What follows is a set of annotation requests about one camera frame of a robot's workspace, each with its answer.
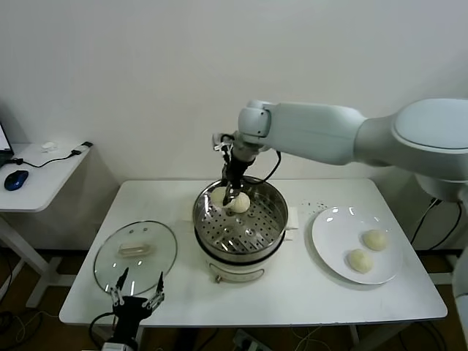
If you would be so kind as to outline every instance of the cable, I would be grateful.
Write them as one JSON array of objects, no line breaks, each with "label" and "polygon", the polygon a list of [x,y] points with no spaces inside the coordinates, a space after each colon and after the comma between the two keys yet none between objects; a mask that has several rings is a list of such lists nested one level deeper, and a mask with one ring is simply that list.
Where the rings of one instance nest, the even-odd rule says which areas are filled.
[{"label": "cable", "polygon": [[208,345],[214,338],[216,338],[216,335],[218,335],[218,333],[219,333],[219,328],[216,328],[213,335],[207,338],[206,341],[203,344],[201,344],[200,347],[197,348],[197,351],[202,351],[206,345]]},{"label": "cable", "polygon": [[328,346],[328,344],[327,344],[326,342],[323,342],[323,341],[317,340],[317,339],[310,339],[310,338],[309,338],[313,333],[315,333],[315,332],[318,331],[319,329],[321,329],[321,327],[315,328],[313,331],[311,331],[310,333],[308,333],[306,336],[302,337],[302,336],[299,336],[298,334],[296,334],[295,331],[291,328],[292,333],[293,333],[296,337],[298,337],[299,339],[301,339],[301,340],[299,341],[298,346],[296,346],[296,348],[294,349],[294,351],[299,351],[299,349],[300,349],[302,343],[305,342],[305,341],[316,342],[316,343],[318,343],[318,344],[321,344],[321,345],[325,346],[325,347],[327,348],[328,351],[331,351],[331,348]]},{"label": "cable", "polygon": [[103,313],[103,314],[100,314],[99,316],[97,316],[96,318],[93,319],[93,321],[91,322],[91,324],[89,325],[88,327],[88,335],[89,335],[89,338],[91,339],[91,341],[93,342],[94,346],[97,347],[98,350],[102,349],[102,345],[99,345],[99,342],[97,342],[97,340],[94,338],[93,336],[93,327],[94,327],[94,324],[100,320],[101,318],[104,318],[104,317],[107,317],[107,316],[113,316],[114,315],[114,312],[106,312],[106,313]]},{"label": "cable", "polygon": [[43,164],[41,164],[39,166],[38,165],[33,165],[32,163],[29,163],[29,162],[25,161],[24,159],[8,159],[5,162],[5,164],[22,165],[24,163],[25,165],[30,165],[31,167],[34,167],[34,168],[42,168],[42,167],[48,165],[51,162],[63,161],[65,159],[69,159],[70,157],[81,155],[86,150],[86,148],[90,148],[92,146],[93,146],[93,143],[90,143],[89,141],[85,141],[80,146],[78,146],[78,147],[74,148],[73,150],[71,150],[67,157],[60,157],[58,159],[49,159],[48,161],[44,162]]},{"label": "cable", "polygon": [[450,237],[450,235],[453,233],[453,231],[458,227],[458,224],[460,223],[460,218],[461,218],[461,212],[462,211],[461,211],[460,203],[456,203],[456,205],[458,206],[458,217],[456,219],[455,224],[453,225],[452,229],[450,229],[450,231],[447,233],[447,235],[441,241],[439,241],[437,244],[435,244],[433,247],[431,247],[429,250],[433,250],[436,247],[438,247],[439,245],[442,245]]},{"label": "cable", "polygon": [[444,351],[447,351],[447,342],[445,342],[445,338],[444,336],[442,335],[442,333],[440,333],[439,329],[436,328],[436,326],[433,324],[433,322],[428,322],[428,324],[432,327],[432,329],[436,332],[436,334],[439,336],[440,338],[440,341],[442,342],[442,346],[444,347]]},{"label": "cable", "polygon": [[[445,342],[445,339],[442,336],[442,334],[439,332],[439,329],[437,329],[435,327],[435,325],[432,324],[431,322],[428,322],[427,324],[430,325],[433,328],[433,331],[435,331],[435,334],[439,337],[440,340],[432,333],[431,329],[427,325],[424,325],[423,323],[420,323],[420,326],[423,327],[424,330],[426,330],[429,334],[431,334],[432,338],[435,340],[435,342],[437,344],[437,349],[446,351],[447,343]],[[439,348],[439,341],[442,344],[442,349]]]},{"label": "cable", "polygon": [[421,219],[419,220],[419,225],[418,227],[416,228],[416,231],[415,231],[415,234],[412,236],[412,239],[410,241],[410,243],[414,243],[415,240],[416,240],[416,236],[418,236],[418,233],[419,233],[419,229],[421,228],[421,226],[423,225],[424,223],[424,219],[426,219],[426,216],[427,214],[429,213],[429,211],[431,210],[431,208],[433,208],[435,205],[439,205],[440,204],[440,200],[438,199],[432,199],[432,202],[431,204],[429,205],[429,207],[426,209],[426,211],[424,212],[423,216],[421,217]]},{"label": "cable", "polygon": [[38,311],[28,322],[23,324],[23,321],[21,320],[21,318],[19,318],[18,316],[15,316],[15,319],[18,320],[18,322],[21,324],[20,330],[16,333],[16,342],[20,343],[24,340],[26,336],[26,327],[29,324],[31,324],[31,322],[40,314],[43,314],[50,318],[59,318],[59,316],[54,316],[52,314],[47,313],[46,311]]},{"label": "cable", "polygon": [[[435,341],[435,344],[437,345],[437,349],[438,351],[446,351],[447,350],[447,344],[445,342],[445,339],[444,337],[442,336],[442,334],[439,332],[439,330],[437,330],[437,328],[429,322],[429,325],[436,331],[438,337],[440,337],[440,340],[442,342],[442,346],[443,346],[443,349],[440,347],[440,344],[439,344],[439,340],[437,339],[437,337],[435,336],[435,334],[431,331],[431,329],[429,329],[428,327],[426,327],[423,323],[416,323],[416,325],[419,325],[422,329],[424,329],[425,331],[427,331],[429,333],[429,335],[431,336],[431,338]],[[401,335],[403,333],[403,331],[400,331],[398,333],[398,338],[400,340],[400,343],[404,349],[404,351],[409,351],[407,346],[404,344],[404,341],[403,341],[403,336]]]},{"label": "cable", "polygon": [[2,247],[0,247],[0,253],[3,256],[3,258],[5,259],[5,261],[7,262],[8,271],[10,271],[10,278],[8,279],[7,289],[5,290],[5,294],[3,294],[3,296],[0,298],[0,306],[1,306],[1,304],[3,303],[3,300],[7,296],[7,293],[10,291],[10,287],[12,286],[13,268],[12,268],[12,264],[11,264],[10,260],[8,259],[6,254],[4,253],[4,249]]},{"label": "cable", "polygon": [[[5,290],[5,294],[0,298],[0,306],[3,303],[5,297],[7,296],[8,292],[10,291],[10,287],[12,285],[12,279],[13,279],[13,269],[10,260],[8,259],[8,256],[4,253],[4,249],[0,247],[0,253],[7,262],[8,266],[8,271],[10,272],[10,278],[8,279],[8,285],[7,289]],[[0,335],[6,333],[12,326],[13,324],[13,319],[14,315],[10,311],[3,311],[0,312]]]},{"label": "cable", "polygon": [[403,336],[401,336],[401,332],[398,333],[398,339],[400,340],[400,344],[401,344],[401,346],[403,347],[403,350],[404,350],[404,351],[409,351],[409,350],[407,349],[407,346],[404,344]]},{"label": "cable", "polygon": [[39,166],[38,165],[33,165],[32,163],[29,163],[29,162],[25,161],[24,159],[9,159],[6,163],[14,163],[16,165],[25,164],[25,165],[30,165],[31,167],[34,167],[34,168],[42,168],[42,167],[48,165],[51,162],[63,161],[64,159],[69,159],[70,157],[73,157],[74,155],[76,155],[76,154],[71,153],[67,157],[61,157],[59,159],[49,159],[48,161],[44,162],[42,165],[39,165]]},{"label": "cable", "polygon": [[261,181],[249,181],[247,180],[245,177],[244,177],[244,181],[248,184],[251,184],[251,185],[259,185],[259,184],[263,184],[265,183],[268,179],[271,178],[271,176],[276,172],[276,170],[278,169],[279,167],[279,164],[281,163],[281,152],[277,151],[276,152],[276,155],[278,156],[278,162],[276,163],[275,167],[273,168],[273,170],[270,172],[270,174],[268,174],[266,176],[265,179],[261,180]]},{"label": "cable", "polygon": [[[24,314],[28,314],[30,312],[33,312],[33,311],[38,311],[36,309],[29,309],[29,310],[26,310],[24,311],[23,313],[19,314],[19,316],[21,315],[24,315]],[[39,314],[36,314],[31,320],[30,322],[37,316],[39,315],[39,322],[37,323],[37,326],[36,328],[31,332],[31,334],[29,334],[27,337],[23,337],[21,342],[17,342],[16,344],[13,344],[13,345],[10,345],[10,346],[7,346],[7,347],[2,347],[0,348],[0,351],[7,351],[7,350],[13,350],[13,349],[16,349],[17,347],[21,346],[21,345],[24,345],[26,342],[28,342],[29,340],[31,340],[33,338],[33,336],[36,335],[37,331],[39,330],[39,328],[41,327],[42,325],[42,322],[44,320],[43,316],[42,316],[42,313],[39,313]]]}]

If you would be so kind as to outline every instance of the computer mouse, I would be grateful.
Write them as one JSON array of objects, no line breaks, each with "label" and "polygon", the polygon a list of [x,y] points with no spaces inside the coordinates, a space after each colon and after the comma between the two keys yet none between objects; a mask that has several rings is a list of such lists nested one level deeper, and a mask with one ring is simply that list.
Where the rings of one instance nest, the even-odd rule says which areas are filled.
[{"label": "computer mouse", "polygon": [[6,190],[18,190],[21,188],[28,178],[29,172],[27,170],[16,170],[13,173],[10,173],[5,178],[4,186]]}]

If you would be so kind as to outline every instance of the black cable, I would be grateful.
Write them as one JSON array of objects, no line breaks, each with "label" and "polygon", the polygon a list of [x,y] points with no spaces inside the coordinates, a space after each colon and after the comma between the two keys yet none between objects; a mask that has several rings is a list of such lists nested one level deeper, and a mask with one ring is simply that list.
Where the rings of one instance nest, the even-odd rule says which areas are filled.
[{"label": "black cable", "polygon": [[404,350],[404,351],[409,351],[409,350],[407,349],[407,346],[406,346],[406,345],[404,344],[404,342],[403,342],[403,336],[401,336],[401,331],[398,333],[398,339],[400,339],[400,344],[401,344],[401,346],[403,347],[403,350]]},{"label": "black cable", "polygon": [[436,334],[438,335],[438,337],[440,339],[440,342],[442,343],[443,350],[447,351],[447,342],[445,342],[445,338],[442,335],[442,333],[440,333],[439,329],[436,328],[436,326],[433,324],[433,322],[427,322],[427,324],[430,325],[432,330],[435,331]]},{"label": "black cable", "polygon": [[0,306],[1,304],[3,303],[3,300],[5,299],[5,297],[7,296],[7,293],[10,291],[10,287],[12,285],[12,280],[13,280],[13,269],[12,269],[12,264],[10,262],[10,260],[8,259],[8,257],[6,256],[6,254],[4,253],[4,250],[2,247],[0,247],[0,254],[3,256],[3,258],[5,259],[5,261],[7,262],[7,266],[8,266],[8,271],[10,271],[10,278],[8,279],[8,285],[7,285],[7,289],[5,290],[5,294],[1,297],[0,299]]},{"label": "black cable", "polygon": [[262,183],[265,183],[268,179],[271,178],[271,176],[276,172],[276,170],[278,169],[279,167],[279,164],[281,163],[281,152],[277,151],[276,152],[276,155],[278,156],[278,162],[276,163],[275,167],[273,168],[273,170],[270,172],[270,174],[268,174],[266,176],[265,179],[261,180],[261,181],[249,181],[247,180],[245,177],[244,177],[244,181],[248,184],[251,184],[251,185],[259,185],[259,184],[262,184]]},{"label": "black cable", "polygon": [[423,225],[424,219],[426,219],[426,216],[428,215],[429,211],[430,211],[435,205],[439,205],[440,203],[441,203],[440,200],[436,200],[436,199],[434,199],[434,198],[432,199],[431,204],[429,205],[429,207],[427,208],[425,214],[423,215],[423,217],[422,217],[422,218],[420,219],[420,221],[419,221],[419,225],[418,225],[418,227],[417,227],[416,230],[415,230],[415,234],[413,234],[412,239],[411,239],[411,241],[410,241],[411,244],[415,242],[416,237],[418,236],[418,233],[419,233],[419,229],[420,229],[421,226]]},{"label": "black cable", "polygon": [[450,232],[448,232],[447,235],[441,241],[439,241],[437,244],[435,244],[429,250],[433,250],[436,247],[438,247],[439,245],[443,244],[450,237],[450,235],[453,233],[453,231],[458,227],[458,224],[460,223],[460,219],[461,219],[462,210],[461,210],[460,203],[456,203],[456,205],[458,206],[458,217],[456,219],[455,224],[453,225],[452,229],[450,229]]},{"label": "black cable", "polygon": [[[30,312],[39,312],[38,309],[27,309],[26,311],[24,311],[23,313],[19,314],[18,315],[18,318],[19,316],[22,316],[22,315],[25,315],[25,314],[28,314]],[[17,347],[21,346],[21,345],[24,345],[26,342],[28,342],[29,340],[31,340],[33,338],[33,336],[36,335],[37,331],[39,330],[39,328],[41,327],[42,325],[42,322],[44,320],[44,317],[42,316],[42,314],[39,314],[39,322],[37,323],[37,326],[36,328],[31,332],[31,334],[29,334],[27,337],[25,337],[23,340],[21,340],[20,342],[17,342],[16,344],[13,344],[13,345],[10,345],[10,346],[7,346],[7,347],[2,347],[0,348],[0,351],[8,351],[8,350],[14,350],[16,349]]]},{"label": "black cable", "polygon": [[197,351],[202,351],[206,345],[208,345],[214,338],[216,338],[216,335],[218,335],[218,333],[219,333],[219,328],[216,328],[213,335],[207,338],[206,341],[203,344],[201,344],[200,347],[197,348]]},{"label": "black cable", "polygon": [[107,317],[107,316],[113,316],[113,315],[114,315],[114,312],[106,312],[106,313],[100,314],[99,316],[97,316],[96,318],[93,319],[93,321],[91,322],[91,324],[88,327],[89,338],[91,339],[94,346],[97,347],[98,350],[102,349],[102,345],[99,345],[99,342],[97,342],[96,339],[93,336],[94,323],[96,323],[101,318],[104,318],[104,317]]},{"label": "black cable", "polygon": [[67,157],[62,157],[62,158],[60,158],[60,159],[49,159],[47,162],[44,162],[44,163],[43,163],[42,165],[40,165],[40,166],[33,165],[32,163],[29,163],[29,162],[27,162],[27,161],[23,161],[23,163],[26,164],[26,165],[30,165],[31,167],[34,167],[34,168],[42,168],[42,167],[48,165],[48,164],[51,163],[51,162],[62,161],[62,160],[64,160],[64,159],[69,159],[69,158],[72,157],[72,156],[74,156],[74,154],[70,154],[70,155],[68,155]]},{"label": "black cable", "polygon": [[[440,340],[442,342],[442,346],[443,346],[443,349],[440,348],[440,343],[439,343],[439,340],[437,339],[437,337],[435,336],[435,334],[431,331],[431,329],[429,329],[428,327],[426,327],[423,323],[416,323],[417,325],[419,325],[420,327],[422,327],[425,331],[427,331],[429,333],[429,335],[431,335],[432,339],[435,341],[435,344],[437,345],[437,349],[438,351],[446,351],[447,350],[447,344],[445,343],[445,339],[444,337],[442,336],[442,334],[437,330],[437,328],[432,325],[431,323],[431,326],[434,328],[434,330],[436,331],[438,337],[440,337]],[[401,336],[401,333],[403,333],[403,331],[400,331],[398,333],[398,338],[400,340],[400,343],[404,349],[404,351],[409,351],[407,346],[404,344],[404,341],[403,341],[403,337]]]},{"label": "black cable", "polygon": [[[13,279],[13,269],[10,260],[4,253],[4,249],[0,247],[0,253],[7,262],[8,271],[10,272],[10,278],[8,279],[7,289],[5,290],[5,294],[0,299],[0,306],[3,303],[5,297],[7,296],[8,292],[10,291],[10,287],[12,285]],[[0,335],[5,334],[13,324],[13,313],[10,311],[2,311],[0,312]]]}]

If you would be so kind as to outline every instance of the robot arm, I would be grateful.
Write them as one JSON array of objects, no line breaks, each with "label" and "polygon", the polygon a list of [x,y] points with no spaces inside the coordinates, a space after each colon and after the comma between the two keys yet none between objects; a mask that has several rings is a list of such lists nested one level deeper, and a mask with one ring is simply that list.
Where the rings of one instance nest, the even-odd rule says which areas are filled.
[{"label": "robot arm", "polygon": [[458,201],[468,181],[466,130],[468,101],[461,99],[421,100],[383,118],[365,118],[349,107],[251,101],[226,140],[226,196],[235,197],[231,190],[247,167],[273,148],[331,165],[395,165],[416,173],[429,194]]}]

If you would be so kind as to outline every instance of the table leg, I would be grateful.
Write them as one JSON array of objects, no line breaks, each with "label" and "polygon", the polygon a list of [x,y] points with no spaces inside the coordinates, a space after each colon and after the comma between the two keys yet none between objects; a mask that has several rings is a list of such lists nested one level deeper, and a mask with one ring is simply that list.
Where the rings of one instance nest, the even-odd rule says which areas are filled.
[{"label": "table leg", "polygon": [[26,307],[37,307],[47,287],[72,286],[76,276],[69,274],[57,274],[56,269],[60,264],[60,257],[54,257],[48,263],[41,257],[40,254],[36,252],[36,250],[34,250],[31,245],[28,244],[26,240],[21,237],[21,235],[16,232],[16,230],[11,228],[10,225],[6,223],[5,220],[1,217],[0,241],[3,241],[19,257],[21,257],[22,261],[28,263],[41,276],[31,296],[26,302]]},{"label": "table leg", "polygon": [[359,345],[359,333],[356,325],[350,325],[351,340],[353,346]]},{"label": "table leg", "polygon": [[375,331],[370,333],[364,339],[359,341],[359,344],[355,345],[351,351],[372,351],[377,349],[381,344],[387,340],[393,338],[400,331],[405,329],[411,323],[401,323],[395,325],[386,325],[378,327]]}]

